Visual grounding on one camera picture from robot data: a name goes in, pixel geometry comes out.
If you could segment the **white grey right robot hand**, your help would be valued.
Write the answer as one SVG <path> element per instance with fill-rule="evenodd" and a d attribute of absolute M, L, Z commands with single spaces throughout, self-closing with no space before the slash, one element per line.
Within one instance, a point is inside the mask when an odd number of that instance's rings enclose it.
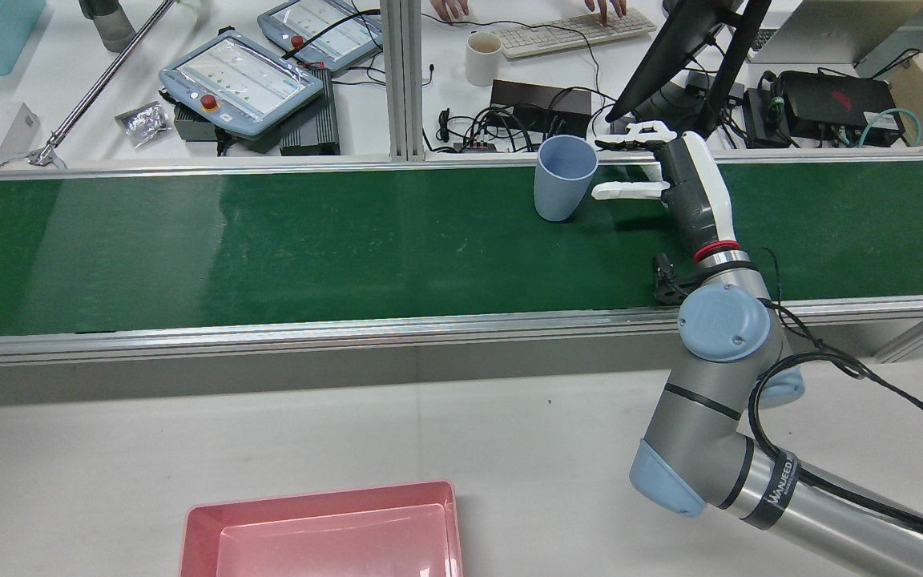
<path fill-rule="evenodd" d="M 627 125 L 625 134 L 597 145 L 635 145 L 652 152 L 659 169 L 647 180 L 612 180 L 593 187 L 593 200 L 658 200 L 677 223 L 679 237 L 699 263 L 716 252 L 740 247 L 734 234 L 732 198 L 706 140 L 694 131 L 673 131 L 663 121 Z"/>

